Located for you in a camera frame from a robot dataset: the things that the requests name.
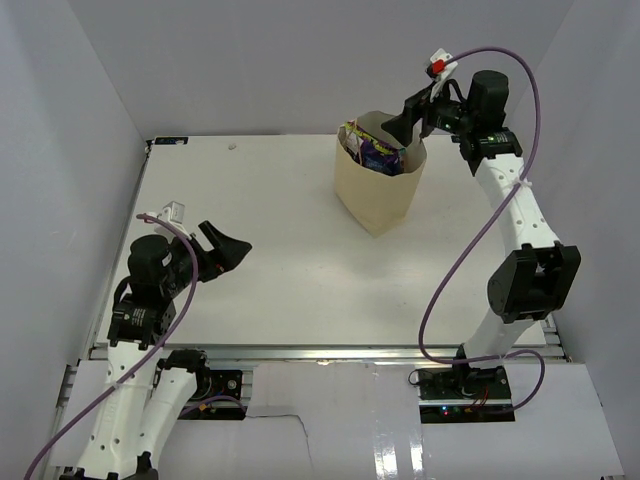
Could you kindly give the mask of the dark purple snack bag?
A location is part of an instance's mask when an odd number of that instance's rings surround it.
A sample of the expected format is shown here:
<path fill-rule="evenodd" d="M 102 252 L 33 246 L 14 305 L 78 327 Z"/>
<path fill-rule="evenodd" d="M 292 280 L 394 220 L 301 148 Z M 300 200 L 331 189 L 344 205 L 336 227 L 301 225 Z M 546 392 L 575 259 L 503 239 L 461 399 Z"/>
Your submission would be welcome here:
<path fill-rule="evenodd" d="M 345 122 L 341 128 L 344 131 L 342 146 L 357 164 L 387 176 L 405 171 L 404 147 L 397 148 L 380 140 L 361 128 L 356 120 Z"/>

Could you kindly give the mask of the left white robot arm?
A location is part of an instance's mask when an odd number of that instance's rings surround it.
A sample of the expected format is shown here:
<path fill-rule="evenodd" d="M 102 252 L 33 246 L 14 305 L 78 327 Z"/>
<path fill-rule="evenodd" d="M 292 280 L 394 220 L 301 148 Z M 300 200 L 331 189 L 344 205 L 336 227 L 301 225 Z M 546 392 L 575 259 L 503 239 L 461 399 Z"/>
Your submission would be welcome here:
<path fill-rule="evenodd" d="M 203 352 L 162 355 L 188 311 L 176 308 L 174 300 L 181 293 L 193 298 L 198 283 L 234 270 L 252 246 L 208 221 L 199 225 L 208 250 L 177 223 L 158 220 L 155 225 L 156 233 L 130 245 L 128 274 L 114 293 L 105 393 L 69 479 L 158 478 L 162 451 L 181 411 L 210 390 Z"/>

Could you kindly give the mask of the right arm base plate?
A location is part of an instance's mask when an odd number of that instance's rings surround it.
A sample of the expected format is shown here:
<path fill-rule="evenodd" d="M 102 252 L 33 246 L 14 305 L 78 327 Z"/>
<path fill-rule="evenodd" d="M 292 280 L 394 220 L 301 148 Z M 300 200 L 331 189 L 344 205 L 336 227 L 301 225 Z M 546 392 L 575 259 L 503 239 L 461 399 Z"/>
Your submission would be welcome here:
<path fill-rule="evenodd" d="M 511 423 L 516 420 L 504 367 L 414 369 L 407 377 L 417 389 L 423 425 Z"/>

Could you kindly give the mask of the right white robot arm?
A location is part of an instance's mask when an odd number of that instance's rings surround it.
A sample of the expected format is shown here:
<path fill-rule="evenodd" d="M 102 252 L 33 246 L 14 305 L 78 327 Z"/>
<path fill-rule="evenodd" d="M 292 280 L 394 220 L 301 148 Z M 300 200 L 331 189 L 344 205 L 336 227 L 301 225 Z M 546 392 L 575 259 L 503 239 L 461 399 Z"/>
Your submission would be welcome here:
<path fill-rule="evenodd" d="M 402 145 L 411 140 L 416 123 L 424 136 L 435 129 L 449 133 L 485 192 L 494 211 L 490 221 L 502 235 L 505 258 L 487 282 L 485 318 L 451 363 L 416 376 L 425 393 L 472 399 L 507 387 L 504 359 L 526 330 L 563 307 L 581 255 L 546 223 L 527 181 L 522 148 L 504 125 L 507 76 L 479 71 L 463 95 L 446 73 L 429 75 L 432 83 L 409 97 L 382 128 Z"/>

